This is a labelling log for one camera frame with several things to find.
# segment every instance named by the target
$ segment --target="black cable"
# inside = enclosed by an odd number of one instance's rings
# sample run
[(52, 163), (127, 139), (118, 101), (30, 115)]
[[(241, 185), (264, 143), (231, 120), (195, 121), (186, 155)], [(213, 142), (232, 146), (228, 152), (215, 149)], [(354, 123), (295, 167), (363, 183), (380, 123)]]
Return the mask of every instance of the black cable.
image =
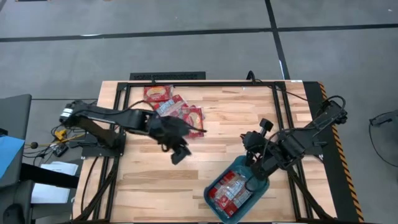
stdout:
[(36, 159), (38, 158), (38, 156), (35, 156), (35, 159), (33, 160), (33, 166), (36, 166), (35, 165), (35, 162), (36, 162)]
[(88, 206), (83, 210), (83, 213), (76, 217), (75, 220), (87, 220), (92, 211), (94, 210), (95, 206), (97, 203), (101, 201), (102, 195), (104, 194), (105, 190), (108, 188), (109, 184), (113, 181), (114, 178), (116, 178), (116, 171), (118, 167), (114, 163), (111, 171), (109, 172), (107, 178), (104, 181), (104, 184), (98, 189), (97, 193), (94, 195), (93, 199), (91, 202), (88, 204)]
[[(255, 79), (255, 81), (259, 81), (259, 82), (262, 83), (262, 80), (260, 80), (260, 79), (258, 79), (258, 78)], [(291, 93), (291, 92), (289, 92), (289, 91), (281, 90), (280, 88), (276, 88), (276, 90), (281, 91), (281, 92), (285, 92), (285, 93), (287, 93), (287, 94), (290, 94), (290, 95), (292, 95), (292, 96), (295, 96), (295, 97), (297, 97), (297, 98), (300, 98), (301, 100), (307, 101), (307, 102), (309, 102), (309, 103), (316, 103), (316, 104), (318, 104), (317, 102), (310, 101), (310, 100), (308, 100), (308, 99), (306, 99), (306, 98), (304, 98), (304, 97), (302, 97), (302, 96), (298, 96), (297, 94)]]
[(42, 165), (42, 163), (43, 163), (43, 159), (44, 159), (44, 157), (42, 157), (42, 158), (40, 159), (40, 162), (39, 162), (39, 165), (38, 165), (38, 167), (40, 167), (40, 166)]
[(24, 152), (24, 155), (35, 154), (35, 153), (38, 153), (38, 152), (44, 152), (44, 151), (47, 150), (48, 146), (41, 146), (41, 147), (46, 147), (46, 148), (42, 149), (42, 150), (39, 150), (39, 151), (35, 151), (35, 152)]
[(47, 148), (46, 148), (46, 149), (43, 149), (43, 150), (40, 150), (40, 151), (36, 151), (36, 152), (25, 152), (25, 153), (23, 153), (22, 156), (24, 156), (24, 157), (26, 157), (26, 158), (34, 158), (34, 156), (26, 156), (26, 155), (36, 154), (36, 153), (37, 153), (37, 155), (39, 155), (41, 152), (44, 152), (44, 151), (46, 151), (46, 150), (47, 150)]
[(85, 187), (83, 189), (83, 195), (81, 196), (81, 205), (80, 205), (80, 213), (83, 213), (83, 204), (84, 204), (84, 200), (85, 200), (85, 194), (86, 194), (86, 189), (87, 189), (87, 185), (88, 185), (88, 179), (90, 178), (90, 175), (93, 171), (94, 165), (97, 162), (98, 157), (95, 157), (90, 170), (88, 171), (88, 175), (87, 175), (87, 179), (86, 179), (86, 183), (85, 183)]
[[(173, 123), (171, 123), (170, 121), (165, 121), (165, 122), (166, 122), (168, 125), (170, 125), (170, 126), (179, 127), (179, 124), (173, 124)], [(206, 132), (207, 132), (207, 130), (196, 128), (196, 127), (192, 126), (191, 124), (188, 124), (188, 123), (185, 122), (185, 121), (184, 121), (184, 123), (185, 123), (186, 126), (189, 127), (189, 129), (192, 129), (192, 130), (195, 130), (195, 131), (199, 131), (199, 132), (203, 132), (203, 133), (206, 133)]]
[(51, 154), (48, 158), (47, 158), (47, 160), (44, 162), (44, 164), (46, 164), (49, 160), (50, 160), (50, 158), (52, 157), (52, 155), (54, 155), (54, 153), (51, 151), (51, 152), (49, 152), (48, 154)]
[(56, 132), (56, 130), (57, 130), (59, 127), (61, 127), (61, 126), (62, 126), (62, 124), (60, 124), (60, 125), (58, 125), (58, 126), (55, 126), (54, 128), (51, 129), (51, 135), (54, 137), (54, 139), (58, 139), (58, 138), (56, 137), (56, 135), (55, 135), (55, 132)]
[(390, 166), (393, 166), (393, 167), (398, 167), (398, 165), (392, 164), (392, 163), (390, 163), (389, 161), (385, 160), (385, 158), (383, 158), (383, 157), (380, 155), (380, 153), (377, 151), (377, 149), (376, 149), (376, 147), (374, 146), (374, 143), (373, 143), (372, 132), (371, 132), (371, 126), (372, 126), (372, 124), (369, 122), (369, 138), (371, 139), (371, 143), (372, 143), (372, 146), (373, 146), (374, 151), (375, 151), (376, 154), (380, 157), (380, 159), (382, 159), (385, 163), (387, 163), (387, 164), (389, 164)]

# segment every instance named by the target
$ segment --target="white paper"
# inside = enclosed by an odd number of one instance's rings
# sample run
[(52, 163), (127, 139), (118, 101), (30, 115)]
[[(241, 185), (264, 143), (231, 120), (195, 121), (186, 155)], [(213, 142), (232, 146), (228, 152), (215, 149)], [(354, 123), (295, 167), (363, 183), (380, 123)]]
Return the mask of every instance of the white paper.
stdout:
[[(51, 164), (42, 164), (40, 167), (68, 175), (75, 175), (78, 168), (76, 164), (66, 162), (52, 162)], [(62, 187), (35, 184), (31, 203), (67, 203), (69, 191), (70, 189)]]

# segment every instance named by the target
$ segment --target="black metal frame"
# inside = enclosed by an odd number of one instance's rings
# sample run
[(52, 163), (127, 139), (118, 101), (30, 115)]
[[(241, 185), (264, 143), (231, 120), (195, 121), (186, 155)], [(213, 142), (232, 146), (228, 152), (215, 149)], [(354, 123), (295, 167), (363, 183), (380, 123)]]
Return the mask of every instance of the black metal frame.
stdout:
[[(309, 104), (311, 115), (315, 118), (319, 109), (318, 105), (324, 100), (320, 84), (318, 82), (304, 82), (303, 84), (307, 99), (312, 102)], [(326, 146), (322, 147), (321, 153), (337, 217), (340, 220), (355, 222), (359, 217), (355, 204), (359, 205), (359, 202), (352, 190), (354, 186), (347, 181), (332, 127), (325, 128), (318, 135), (318, 140), (328, 142)]]
[[(128, 102), (129, 102), (129, 97), (130, 97), (130, 89), (133, 87), (142, 87), (142, 86), (157, 86), (157, 85), (173, 85), (174, 87), (178, 86), (270, 86), (272, 88), (272, 95), (274, 97), (274, 103), (275, 103), (275, 110), (276, 110), (276, 115), (277, 115), (277, 120), (279, 124), (279, 129), (283, 129), (283, 118), (282, 118), (282, 111), (280, 109), (280, 103), (279, 103), (279, 96), (277, 92), (277, 88), (280, 88), (283, 90), (285, 88), (285, 82), (256, 82), (255, 76), (248, 75), (248, 79), (251, 79), (251, 81), (242, 81), (242, 82), (209, 82), (209, 81), (203, 81), (203, 82), (147, 82), (147, 83), (118, 83), (117, 91), (116, 91), (116, 96), (115, 96), (115, 101), (114, 101), (114, 109), (118, 108), (120, 98), (121, 98), (121, 92), (124, 90), (125, 95), (124, 95), (124, 102), (123, 102), (123, 109), (128, 107)], [(282, 91), (282, 96), (284, 99), (284, 106), (288, 111), (290, 111), (290, 106), (289, 106), (289, 101), (287, 101), (287, 95), (285, 96), (286, 92)], [(114, 158), (114, 163), (116, 165), (119, 165), (119, 157)], [(103, 185), (103, 181), (106, 177), (107, 169), (108, 169), (108, 164), (109, 164), (109, 158), (105, 157), (103, 161), (103, 166), (101, 169), (101, 175), (100, 175), (100, 182), (98, 188)], [(305, 179), (303, 179), (303, 173), (302, 175), (299, 176), (301, 182), (305, 183)], [(295, 213), (295, 218), (298, 220), (301, 218), (300, 214), (300, 206), (299, 206), (299, 201), (297, 197), (297, 191), (295, 188), (295, 184), (291, 177), (289, 177), (289, 187), (290, 187), (290, 193), (292, 196), (292, 203), (294, 207), (294, 213)], [(109, 195), (108, 195), (108, 201), (106, 204), (106, 211), (105, 211), (105, 219), (110, 220), (111, 218), (111, 212), (113, 208), (113, 197), (114, 197), (114, 191), (116, 188), (116, 179), (114, 179), (110, 186), (109, 186)], [(97, 204), (95, 210), (94, 210), (94, 215), (93, 219), (96, 220), (98, 219), (98, 215), (100, 212), (100, 203)]]
[[(284, 99), (287, 123), (289, 125), (289, 128), (294, 128), (294, 122), (293, 122), (292, 112), (290, 110), (289, 98), (287, 97), (287, 93), (286, 93), (285, 83), (283, 84), (283, 87), (282, 87), (282, 97)], [(299, 161), (297, 163), (297, 171), (298, 171), (298, 178), (300, 179), (301, 183), (303, 183), (303, 186), (305, 188), (307, 188), (307, 182), (305, 181), (304, 168), (303, 168), (302, 161)], [(309, 202), (306, 198), (304, 198), (304, 205), (305, 205), (305, 212), (307, 213), (307, 218), (313, 218), (311, 205), (309, 204)]]

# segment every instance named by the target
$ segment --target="power cord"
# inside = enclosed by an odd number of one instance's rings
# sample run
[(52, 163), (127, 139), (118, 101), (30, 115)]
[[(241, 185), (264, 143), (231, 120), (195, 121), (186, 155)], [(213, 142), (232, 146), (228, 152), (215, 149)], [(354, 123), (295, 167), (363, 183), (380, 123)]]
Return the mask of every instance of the power cord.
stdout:
[(85, 187), (84, 187), (84, 189), (83, 189), (83, 195), (81, 196), (81, 205), (80, 205), (80, 213), (81, 213), (81, 214), (83, 214), (83, 206), (84, 206), (84, 200), (85, 200), (86, 189), (87, 189), (87, 185), (88, 185), (88, 179), (90, 178), (90, 175), (91, 175), (91, 173), (92, 173), (92, 171), (93, 171), (93, 169), (94, 169), (94, 165), (95, 165), (95, 163), (97, 162), (97, 160), (98, 160), (98, 157), (95, 157), (95, 159), (94, 159), (94, 161), (93, 161), (93, 163), (92, 163), (92, 165), (91, 165), (91, 167), (90, 167), (90, 170), (88, 171), (88, 175), (87, 175)]
[[(379, 115), (375, 116), (373, 119), (376, 119), (376, 118), (378, 118), (378, 117), (380, 117), (380, 116), (382, 116), (382, 115), (385, 115), (385, 114), (387, 114), (387, 113), (379, 114)], [(369, 121), (369, 138), (370, 138), (370, 140), (371, 140), (371, 143), (372, 143), (372, 146), (373, 146), (374, 151), (375, 151), (376, 154), (380, 157), (380, 159), (382, 159), (385, 163), (387, 163), (387, 164), (389, 164), (390, 166), (393, 166), (393, 167), (398, 167), (398, 165), (395, 165), (395, 164), (393, 164), (393, 163), (387, 161), (385, 158), (383, 158), (383, 157), (380, 155), (379, 151), (377, 151), (376, 147), (374, 146), (374, 142), (373, 142), (373, 138), (372, 138), (371, 126), (372, 126), (372, 124), (371, 124), (371, 122)]]
[(51, 159), (51, 157), (52, 157), (52, 147), (51, 147), (51, 145), (53, 145), (53, 144), (60, 144), (60, 143), (64, 143), (64, 142), (68, 142), (68, 141), (71, 141), (71, 140), (73, 140), (73, 139), (75, 139), (75, 138), (78, 138), (78, 137), (81, 137), (81, 136), (83, 136), (84, 134), (79, 134), (79, 135), (76, 135), (76, 136), (74, 136), (74, 137), (71, 137), (71, 138), (67, 138), (67, 136), (73, 131), (73, 130), (69, 130), (69, 132), (67, 132), (66, 133), (66, 139), (64, 139), (64, 140), (62, 140), (62, 141), (56, 141), (58, 138), (56, 137), (56, 135), (54, 134), (55, 133), (55, 131), (58, 129), (60, 127), (60, 125), (58, 125), (58, 126), (56, 126), (56, 127), (54, 127), (54, 128), (52, 128), (51, 129), (51, 135), (54, 137), (54, 140), (53, 140), (53, 142), (52, 143), (48, 143), (48, 144), (37, 144), (37, 142), (32, 142), (32, 143), (30, 143), (30, 144), (26, 144), (26, 146), (29, 146), (29, 147), (25, 147), (24, 148), (24, 150), (25, 149), (37, 149), (37, 148), (41, 148), (41, 147), (45, 147), (45, 149), (42, 149), (42, 150), (38, 150), (38, 151), (34, 151), (34, 152), (24, 152), (23, 153), (23, 157), (25, 157), (25, 158), (34, 158), (34, 160), (33, 160), (33, 165), (34, 166), (36, 166), (36, 160), (38, 159), (38, 158), (41, 158), (41, 160), (40, 160), (40, 162), (39, 162), (39, 164), (38, 164), (38, 166), (40, 166), (41, 164), (42, 164), (42, 162), (43, 162), (43, 160), (45, 159), (45, 157), (47, 156), (47, 155), (49, 155), (50, 154), (50, 156), (46, 159), (46, 161), (44, 162), (44, 163), (47, 163), (50, 159)]
[[(263, 82), (262, 80), (260, 80), (260, 79), (255, 79), (255, 81), (257, 81), (257, 82)], [(297, 97), (297, 98), (299, 98), (299, 99), (301, 99), (301, 100), (304, 100), (304, 101), (307, 101), (307, 102), (309, 102), (309, 103), (315, 103), (315, 104), (318, 104), (317, 102), (314, 102), (314, 101), (310, 101), (310, 100), (308, 100), (308, 99), (306, 99), (306, 98), (304, 98), (304, 97), (302, 97), (302, 96), (298, 96), (297, 94), (294, 94), (294, 93), (291, 93), (291, 92), (289, 92), (289, 91), (286, 91), (286, 90), (282, 90), (282, 89), (280, 89), (279, 87), (275, 87), (275, 89), (277, 90), (277, 91), (281, 91), (281, 92), (285, 92), (285, 93), (287, 93), (287, 94), (290, 94), (290, 95), (292, 95), (292, 96), (295, 96), (295, 97)]]

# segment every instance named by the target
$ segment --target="black floor line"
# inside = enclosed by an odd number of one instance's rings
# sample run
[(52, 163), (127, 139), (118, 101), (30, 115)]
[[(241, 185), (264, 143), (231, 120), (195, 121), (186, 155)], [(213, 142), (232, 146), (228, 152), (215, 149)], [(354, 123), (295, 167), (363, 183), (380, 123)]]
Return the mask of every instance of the black floor line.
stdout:
[(164, 32), (136, 32), (123, 34), (88, 34), (88, 35), (62, 35), (50, 37), (10, 37), (0, 38), (0, 42), (35, 42), (52, 40), (93, 40), (115, 39), (132, 37), (167, 37), (177, 35), (205, 35), (205, 34), (250, 34), (258, 32), (270, 32), (271, 28), (242, 28), (242, 29), (207, 29), (207, 30), (180, 30)]
[(278, 28), (278, 32), (388, 29), (388, 28), (398, 28), (398, 24), (368, 24), (368, 25), (319, 26), (319, 27), (280, 27)]
[(282, 78), (284, 80), (290, 80), (289, 70), (287, 69), (285, 53), (282, 48), (282, 43), (280, 42), (280, 37), (275, 21), (274, 11), (272, 10), (271, 0), (265, 0), (267, 6), (267, 12), (269, 16), (269, 22), (271, 23), (272, 35), (274, 36), (274, 42), (276, 46), (276, 51), (279, 58), (280, 69), (282, 70)]
[[(5, 2), (6, 0), (2, 0), (0, 2), (0, 10)], [(120, 33), (120, 34), (60, 35), (60, 36), (43, 36), (43, 37), (5, 37), (5, 38), (0, 38), (0, 42), (95, 40), (95, 39), (168, 37), (168, 36), (179, 36), (179, 35), (206, 35), (206, 34), (250, 34), (250, 33), (259, 33), (259, 32), (274, 32), (275, 29), (278, 32), (304, 32), (304, 31), (391, 29), (391, 28), (398, 28), (398, 24), (368, 24), (368, 25), (347, 25), (347, 26), (280, 27), (280, 28), (263, 27), (263, 28), (241, 28), (241, 29), (178, 30), (178, 31), (164, 31), (164, 32), (133, 32), (133, 33)]]

